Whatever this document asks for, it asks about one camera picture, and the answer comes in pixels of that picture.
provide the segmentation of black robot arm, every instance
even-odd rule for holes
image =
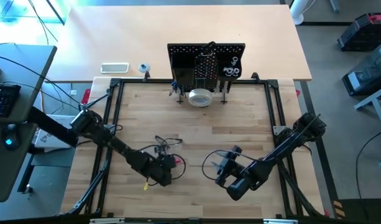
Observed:
[[[236,157],[241,155],[241,148],[234,146],[228,152],[220,165],[218,165],[218,177],[215,180],[219,186],[224,187],[233,200],[239,200],[248,189],[257,190],[269,177],[273,167],[282,162],[282,159],[289,156],[296,148],[308,141],[314,141],[325,132],[324,124],[313,113],[305,113],[298,119],[293,129],[285,128],[278,136],[279,145],[267,156],[256,159],[247,167],[236,162]],[[226,178],[230,175],[236,180],[225,187]]]
[[[77,135],[91,139],[100,146],[112,147],[126,158],[127,163],[140,175],[151,178],[161,186],[171,184],[171,162],[162,162],[149,153],[131,149],[115,137],[110,129],[103,125],[102,117],[94,111],[82,110],[70,123],[71,130]]]

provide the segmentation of wooden table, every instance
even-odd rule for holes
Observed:
[[[103,95],[109,82],[110,78],[95,78],[90,100]],[[279,80],[279,84],[286,122],[292,124],[301,116],[294,82]],[[222,105],[221,95],[216,95],[213,104],[207,108],[190,106],[187,101],[179,105],[176,97],[168,97],[170,89],[169,84],[125,84],[118,122],[124,129],[116,135],[134,149],[154,144],[156,134],[163,138],[182,138],[183,144],[173,151],[186,159],[185,175],[167,187],[156,185],[144,191],[145,178],[114,152],[104,214],[114,212],[117,217],[148,218],[274,218],[275,214],[284,214],[277,168],[260,189],[249,190],[236,202],[201,173],[204,158],[215,149],[231,149],[238,145],[243,154],[255,158],[263,157],[273,149],[263,86],[233,85],[227,96],[228,104]],[[92,110],[103,114],[105,104],[106,101],[101,101]],[[96,146],[91,143],[76,150],[63,199],[63,212],[68,211],[88,188],[95,152]],[[212,156],[215,162],[220,159]],[[299,148],[293,153],[293,159],[300,189],[315,208],[323,212],[309,151]],[[242,157],[238,161],[244,165],[249,163]],[[206,172],[214,174],[210,162]],[[295,211],[293,195],[289,194]]]
[[[245,43],[242,78],[310,80],[287,5],[74,7],[47,77],[92,82],[102,63],[129,62],[126,77],[171,78],[168,43]]]

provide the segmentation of black pegboard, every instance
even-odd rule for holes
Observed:
[[[206,49],[207,44],[168,44],[168,55],[172,69],[172,77],[178,87],[189,92],[195,88],[205,88],[214,91],[216,82],[221,80],[220,91],[224,82],[231,82],[241,76],[227,77],[223,68],[229,66],[233,57],[237,57],[237,67],[241,69],[241,57],[245,44],[213,44]]]

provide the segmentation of gray floor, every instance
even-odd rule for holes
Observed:
[[[101,4],[277,4],[278,0],[264,1],[88,1],[92,5]],[[306,21],[351,21],[365,12],[381,11],[381,0],[340,0],[339,14],[332,12],[329,0],[316,0],[305,13]],[[362,60],[366,53],[341,52],[336,39],[346,27],[297,27],[298,35],[305,51],[313,81],[308,86],[313,100],[314,109],[321,113],[321,119],[328,125],[323,136],[329,163],[333,172],[334,181],[339,198],[357,198],[355,165],[356,155],[362,145],[373,135],[381,131],[381,124],[375,111],[366,109],[356,111],[354,104],[357,99],[350,97],[342,82],[342,76],[356,63]],[[61,85],[64,90],[70,89],[69,84]],[[44,85],[44,90],[57,96],[53,88]],[[78,90],[76,100],[81,100],[86,88],[90,84],[73,84]],[[299,97],[302,112],[306,111],[303,95]],[[60,105],[45,97],[45,111],[51,113]],[[75,114],[74,109],[65,106],[61,114]],[[316,148],[313,150],[313,162],[323,204],[329,208],[328,195],[319,165]],[[359,162],[359,180],[362,196],[365,198],[381,198],[381,136],[373,140],[365,149]],[[59,213],[60,203],[67,183],[69,170],[59,167],[36,167],[30,184],[35,189],[32,196],[21,195],[12,191],[9,200],[0,203],[0,220],[7,218],[25,218],[55,215]]]

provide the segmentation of tape roll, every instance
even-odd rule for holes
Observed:
[[[194,89],[189,92],[188,101],[193,106],[205,107],[213,102],[213,94],[206,89]]]

